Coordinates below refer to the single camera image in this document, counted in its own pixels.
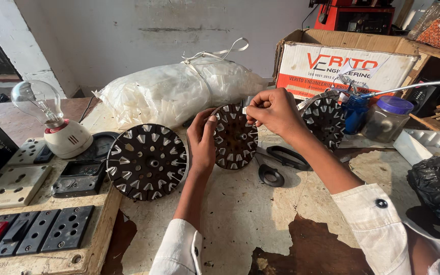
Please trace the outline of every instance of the scissors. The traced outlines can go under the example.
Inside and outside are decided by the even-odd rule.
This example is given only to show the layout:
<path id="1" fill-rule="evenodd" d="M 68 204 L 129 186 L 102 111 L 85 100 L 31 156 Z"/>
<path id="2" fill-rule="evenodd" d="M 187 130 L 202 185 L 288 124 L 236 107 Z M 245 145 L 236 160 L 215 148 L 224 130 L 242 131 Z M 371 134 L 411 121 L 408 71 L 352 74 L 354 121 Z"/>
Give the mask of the scissors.
<path id="1" fill-rule="evenodd" d="M 280 153 L 285 153 L 289 156 L 292 156 L 293 158 L 299 160 L 299 162 L 285 158 Z M 281 165 L 283 166 L 290 166 L 300 171 L 312 171 L 312 168 L 310 167 L 308 162 L 299 153 L 278 145 L 263 148 L 260 143 L 258 144 L 256 154 L 254 155 L 257 163 L 259 164 L 259 178 L 263 183 L 271 187 L 283 186 L 284 177 L 278 172 L 278 169 L 268 166 L 264 162 L 263 156 L 261 155 L 272 157 L 281 162 Z"/>

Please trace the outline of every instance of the metal plate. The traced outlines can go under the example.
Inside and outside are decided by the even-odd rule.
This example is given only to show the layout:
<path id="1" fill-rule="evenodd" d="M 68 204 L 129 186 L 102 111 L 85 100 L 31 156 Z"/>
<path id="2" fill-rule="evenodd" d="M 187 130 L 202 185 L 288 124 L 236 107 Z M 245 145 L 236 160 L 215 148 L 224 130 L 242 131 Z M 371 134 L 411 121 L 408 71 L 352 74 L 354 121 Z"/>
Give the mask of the metal plate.
<path id="1" fill-rule="evenodd" d="M 113 185 L 125 196 L 151 201 L 170 194 L 186 170 L 186 149 L 171 129 L 142 124 L 122 133 L 107 157 Z"/>
<path id="2" fill-rule="evenodd" d="M 18 216 L 0 241 L 0 257 L 10 257 L 16 254 L 21 241 L 39 213 L 40 211 L 23 212 Z"/>
<path id="3" fill-rule="evenodd" d="M 60 209 L 53 209 L 40 212 L 21 242 L 16 256 L 40 253 L 60 211 Z"/>
<path id="4" fill-rule="evenodd" d="M 237 170 L 251 162 L 257 149 L 257 127 L 249 125 L 241 106 L 218 107 L 215 130 L 215 163 L 224 169 Z"/>
<path id="5" fill-rule="evenodd" d="M 47 144 L 46 141 L 36 141 L 28 139 L 8 161 L 9 166 L 19 166 L 22 164 L 33 164 L 40 151 Z"/>
<path id="6" fill-rule="evenodd" d="M 42 252 L 79 248 L 93 210 L 94 205 L 62 209 L 45 240 Z"/>
<path id="7" fill-rule="evenodd" d="M 327 148 L 339 147 L 346 122 L 342 108 L 335 99 L 321 98 L 304 107 L 303 119 L 309 130 Z"/>
<path id="8" fill-rule="evenodd" d="M 10 168 L 0 178 L 0 209 L 28 205 L 51 170 L 51 166 Z"/>

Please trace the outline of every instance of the person's arm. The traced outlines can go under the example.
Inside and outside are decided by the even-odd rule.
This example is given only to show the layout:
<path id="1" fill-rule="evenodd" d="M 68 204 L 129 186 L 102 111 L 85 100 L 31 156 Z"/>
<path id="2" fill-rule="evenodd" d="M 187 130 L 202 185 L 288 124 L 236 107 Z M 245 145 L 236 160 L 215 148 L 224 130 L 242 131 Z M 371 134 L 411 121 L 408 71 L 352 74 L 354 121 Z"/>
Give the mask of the person's arm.
<path id="1" fill-rule="evenodd" d="M 173 220 L 152 263 L 150 275 L 201 274 L 201 204 L 206 182 L 215 165 L 213 131 L 217 127 L 217 117 L 210 116 L 213 110 L 207 109 L 197 114 L 188 128 L 188 175 Z"/>
<path id="2" fill-rule="evenodd" d="M 215 108 L 199 113 L 188 128 L 190 168 L 173 219 L 183 219 L 199 230 L 199 214 L 206 182 L 215 165 L 213 132 L 217 117 L 210 116 Z"/>
<path id="3" fill-rule="evenodd" d="M 407 243 L 406 230 L 388 196 L 377 184 L 364 185 L 316 139 L 306 127 L 291 93 L 284 88 L 261 91 L 250 102 L 247 119 L 251 125 L 265 125 L 308 161 L 333 195 L 375 273 L 406 274 L 401 271 L 408 270 L 409 274 L 412 270 L 412 274 L 425 275 L 427 267 L 439 259 L 421 235 L 412 232 Z M 376 205 L 379 199 L 384 202 L 381 207 Z M 399 250 L 405 254 L 391 253 Z"/>
<path id="4" fill-rule="evenodd" d="M 257 94 L 247 108 L 247 119 L 258 127 L 264 124 L 303 155 L 331 194 L 364 184 L 309 131 L 296 109 L 293 95 L 285 89 Z"/>

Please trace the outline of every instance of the black button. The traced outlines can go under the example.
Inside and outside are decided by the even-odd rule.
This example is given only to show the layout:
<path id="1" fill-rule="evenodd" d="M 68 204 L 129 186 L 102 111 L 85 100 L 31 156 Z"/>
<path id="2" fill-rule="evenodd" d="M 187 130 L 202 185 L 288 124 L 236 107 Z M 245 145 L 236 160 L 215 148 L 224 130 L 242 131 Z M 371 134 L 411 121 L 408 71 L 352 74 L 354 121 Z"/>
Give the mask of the black button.
<path id="1" fill-rule="evenodd" d="M 376 203 L 376 206 L 379 208 L 387 208 L 388 207 L 388 203 L 383 199 L 377 199 L 375 201 L 375 203 Z"/>

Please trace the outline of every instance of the white sleeve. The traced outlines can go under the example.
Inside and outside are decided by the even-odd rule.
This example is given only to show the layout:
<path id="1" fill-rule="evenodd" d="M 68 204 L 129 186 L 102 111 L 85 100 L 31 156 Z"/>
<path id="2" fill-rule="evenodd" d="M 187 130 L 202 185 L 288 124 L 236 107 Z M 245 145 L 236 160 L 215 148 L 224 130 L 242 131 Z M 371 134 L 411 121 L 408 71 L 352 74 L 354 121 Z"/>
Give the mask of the white sleeve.
<path id="1" fill-rule="evenodd" d="M 172 220 L 149 275 L 201 275 L 201 241 L 201 234 L 189 222 Z"/>
<path id="2" fill-rule="evenodd" d="M 332 197 L 344 214 L 366 256 L 366 261 L 376 275 L 412 273 L 407 232 L 392 201 L 378 184 L 362 185 Z M 422 229 L 417 229 L 415 224 L 409 227 L 431 240 L 434 247 L 440 251 L 440 240 L 422 234 L 419 232 L 419 229 Z M 434 268 L 437 266 L 440 266 L 440 259 L 432 265 Z M 431 268 L 429 274 L 440 274 L 440 271 L 432 272 Z"/>

